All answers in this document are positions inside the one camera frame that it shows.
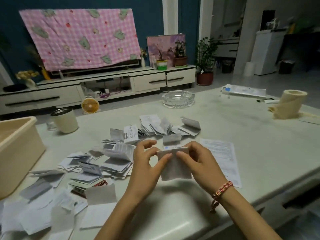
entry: red braided bracelet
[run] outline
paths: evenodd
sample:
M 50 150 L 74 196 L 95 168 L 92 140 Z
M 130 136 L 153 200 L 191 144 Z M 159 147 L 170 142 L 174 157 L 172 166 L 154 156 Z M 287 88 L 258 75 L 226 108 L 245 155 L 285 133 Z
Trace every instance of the red braided bracelet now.
M 233 183 L 231 181 L 228 181 L 226 182 L 224 185 L 222 185 L 222 187 L 220 189 L 218 189 L 218 191 L 216 193 L 214 193 L 212 195 L 212 198 L 213 198 L 213 201 L 212 201 L 212 204 L 211 204 L 211 210 L 210 212 L 215 212 L 215 208 L 217 208 L 217 206 L 220 204 L 219 203 L 219 198 L 220 196 L 226 192 L 226 190 L 232 186 Z

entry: small fan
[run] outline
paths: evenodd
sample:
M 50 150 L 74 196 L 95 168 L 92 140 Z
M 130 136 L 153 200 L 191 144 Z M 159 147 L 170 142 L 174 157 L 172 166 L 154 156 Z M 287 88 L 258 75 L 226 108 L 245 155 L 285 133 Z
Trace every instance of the small fan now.
M 99 102 L 91 96 L 86 96 L 82 101 L 82 109 L 88 114 L 94 114 L 99 110 Z

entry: flower painting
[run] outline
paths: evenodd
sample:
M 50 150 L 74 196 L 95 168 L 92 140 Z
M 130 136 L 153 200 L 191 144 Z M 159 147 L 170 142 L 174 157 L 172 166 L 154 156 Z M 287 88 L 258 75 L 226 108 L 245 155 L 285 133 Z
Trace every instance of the flower painting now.
M 168 68 L 173 67 L 175 43 L 177 41 L 186 41 L 186 35 L 173 34 L 147 37 L 150 66 L 153 67 L 152 57 L 154 56 L 156 60 L 160 60 L 161 53 L 162 59 L 168 60 Z

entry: blue wall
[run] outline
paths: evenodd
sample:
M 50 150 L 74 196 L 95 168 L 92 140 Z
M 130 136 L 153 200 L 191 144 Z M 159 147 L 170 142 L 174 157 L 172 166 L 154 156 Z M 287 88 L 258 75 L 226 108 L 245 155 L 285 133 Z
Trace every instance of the blue wall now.
M 188 64 L 195 63 L 199 37 L 200 0 L 178 0 L 178 32 L 186 35 Z
M 13 73 L 37 68 L 25 49 L 32 41 L 19 10 L 131 8 L 140 47 L 147 47 L 147 36 L 164 34 L 162 0 L 0 0 L 0 6 L 0 31 L 10 41 L 1 56 Z

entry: plastic storage box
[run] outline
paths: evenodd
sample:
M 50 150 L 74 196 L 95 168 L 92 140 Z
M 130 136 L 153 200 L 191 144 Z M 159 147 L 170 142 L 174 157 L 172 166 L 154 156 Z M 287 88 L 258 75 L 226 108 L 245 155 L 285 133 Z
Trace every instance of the plastic storage box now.
M 35 117 L 0 121 L 0 199 L 19 186 L 46 150 Z

